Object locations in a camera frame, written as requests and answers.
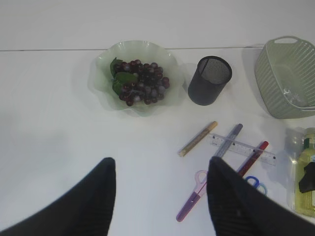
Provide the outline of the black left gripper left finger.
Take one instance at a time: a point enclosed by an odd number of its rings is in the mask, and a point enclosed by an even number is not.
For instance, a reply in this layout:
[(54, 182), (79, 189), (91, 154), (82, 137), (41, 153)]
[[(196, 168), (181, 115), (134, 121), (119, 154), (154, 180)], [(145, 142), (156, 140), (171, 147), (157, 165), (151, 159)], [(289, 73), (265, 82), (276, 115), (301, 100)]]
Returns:
[(116, 165), (102, 159), (80, 182), (2, 236), (106, 236), (116, 197)]

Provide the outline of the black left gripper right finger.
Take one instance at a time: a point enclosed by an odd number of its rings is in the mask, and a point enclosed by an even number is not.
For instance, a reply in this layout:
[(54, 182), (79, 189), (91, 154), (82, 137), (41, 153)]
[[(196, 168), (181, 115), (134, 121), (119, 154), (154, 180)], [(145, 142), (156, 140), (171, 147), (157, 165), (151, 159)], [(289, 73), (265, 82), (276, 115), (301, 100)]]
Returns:
[(207, 173), (210, 217), (218, 236), (313, 236), (314, 224), (275, 203), (212, 157)]

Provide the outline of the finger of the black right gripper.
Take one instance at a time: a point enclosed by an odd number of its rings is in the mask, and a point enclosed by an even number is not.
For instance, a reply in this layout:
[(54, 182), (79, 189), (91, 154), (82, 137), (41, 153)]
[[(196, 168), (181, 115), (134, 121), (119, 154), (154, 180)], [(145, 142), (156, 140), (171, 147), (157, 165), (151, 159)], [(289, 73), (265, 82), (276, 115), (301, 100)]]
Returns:
[(304, 176), (299, 181), (299, 191), (307, 193), (315, 190), (315, 163), (310, 162), (304, 167)]

